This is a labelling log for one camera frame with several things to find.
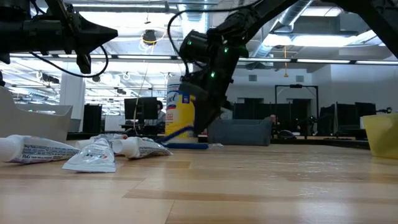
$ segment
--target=wooden table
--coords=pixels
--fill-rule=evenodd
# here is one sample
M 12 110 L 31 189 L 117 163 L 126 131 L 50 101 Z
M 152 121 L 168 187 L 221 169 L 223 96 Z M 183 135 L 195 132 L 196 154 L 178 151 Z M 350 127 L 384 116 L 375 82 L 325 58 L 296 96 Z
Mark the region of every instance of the wooden table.
M 398 161 L 330 146 L 226 146 L 77 174 L 0 163 L 0 223 L 398 223 Z

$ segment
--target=tube cap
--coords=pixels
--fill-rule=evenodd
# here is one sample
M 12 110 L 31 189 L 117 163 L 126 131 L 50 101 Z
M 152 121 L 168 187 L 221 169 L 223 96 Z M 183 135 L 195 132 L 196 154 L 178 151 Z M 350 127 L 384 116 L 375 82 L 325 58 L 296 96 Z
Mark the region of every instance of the tube cap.
M 127 158 L 139 156 L 136 138 L 128 138 L 126 140 L 115 140 L 112 143 L 112 150 L 116 154 L 125 155 Z
M 89 146 L 94 143 L 94 139 L 87 139 L 87 140 L 81 140 L 76 142 L 75 147 L 78 149 L 83 149 L 86 146 Z
M 18 144 L 8 138 L 0 138 L 0 161 L 9 162 L 18 150 Z

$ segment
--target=toothpaste tube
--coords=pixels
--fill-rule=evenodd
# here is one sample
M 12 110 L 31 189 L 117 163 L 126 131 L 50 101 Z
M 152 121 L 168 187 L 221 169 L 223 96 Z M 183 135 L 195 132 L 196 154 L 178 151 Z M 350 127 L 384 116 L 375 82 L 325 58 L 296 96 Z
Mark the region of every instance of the toothpaste tube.
M 57 141 L 33 136 L 11 135 L 0 138 L 0 161 L 21 164 L 69 159 L 79 149 Z
M 78 172 L 116 172 L 113 151 L 108 140 L 98 139 L 70 158 L 62 169 Z
M 171 156 L 172 153 L 152 139 L 129 137 L 126 140 L 113 141 L 112 150 L 129 159 L 141 159 L 149 156 Z
M 87 140 L 81 140 L 76 142 L 75 147 L 78 149 L 83 149 L 84 147 L 93 144 L 98 139 L 106 139 L 112 147 L 112 142 L 117 139 L 127 139 L 127 134 L 99 134 L 97 136 L 93 136 Z

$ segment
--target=column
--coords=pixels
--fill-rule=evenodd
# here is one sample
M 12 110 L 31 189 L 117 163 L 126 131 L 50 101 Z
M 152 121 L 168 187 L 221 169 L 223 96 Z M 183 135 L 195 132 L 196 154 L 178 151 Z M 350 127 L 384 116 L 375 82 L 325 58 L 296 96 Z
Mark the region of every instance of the column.
M 75 62 L 65 62 L 64 69 L 81 74 L 78 65 Z M 74 77 L 71 74 L 62 73 L 61 90 L 60 90 L 60 105 L 72 105 L 71 119 L 80 120 L 79 132 L 83 131 L 83 115 L 85 106 L 85 90 L 86 81 L 84 78 Z

